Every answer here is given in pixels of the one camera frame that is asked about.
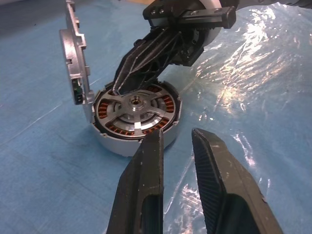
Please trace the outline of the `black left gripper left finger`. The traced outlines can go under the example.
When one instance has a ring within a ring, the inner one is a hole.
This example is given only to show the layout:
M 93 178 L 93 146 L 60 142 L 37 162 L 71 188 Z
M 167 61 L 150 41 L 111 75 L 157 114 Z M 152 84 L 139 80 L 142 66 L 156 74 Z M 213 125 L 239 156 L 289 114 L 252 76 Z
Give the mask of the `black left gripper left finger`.
M 163 131 L 147 134 L 120 176 L 109 234 L 161 234 L 164 194 Z

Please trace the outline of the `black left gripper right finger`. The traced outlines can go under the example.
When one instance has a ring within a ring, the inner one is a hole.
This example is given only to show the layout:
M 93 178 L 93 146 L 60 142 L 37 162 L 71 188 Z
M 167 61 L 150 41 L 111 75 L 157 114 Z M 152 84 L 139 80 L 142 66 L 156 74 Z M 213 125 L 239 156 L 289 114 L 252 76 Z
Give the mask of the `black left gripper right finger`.
M 192 129 L 198 190 L 207 233 L 281 234 L 249 171 L 214 133 Z

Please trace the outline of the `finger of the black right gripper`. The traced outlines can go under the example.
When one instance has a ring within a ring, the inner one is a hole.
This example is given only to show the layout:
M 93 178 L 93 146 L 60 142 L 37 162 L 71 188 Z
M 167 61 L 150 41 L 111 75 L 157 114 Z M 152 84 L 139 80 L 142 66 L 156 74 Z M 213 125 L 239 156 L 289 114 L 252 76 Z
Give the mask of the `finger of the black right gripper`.
M 182 47 L 182 34 L 176 30 L 153 30 L 145 38 L 135 42 L 134 47 L 123 57 L 134 61 L 135 71 L 159 59 L 171 59 Z M 121 63 L 114 77 L 113 92 L 121 94 Z
M 125 95 L 145 88 L 148 84 L 157 80 L 157 77 L 171 63 L 171 59 L 159 59 L 149 62 L 135 71 L 134 61 L 123 59 L 121 61 L 121 94 Z

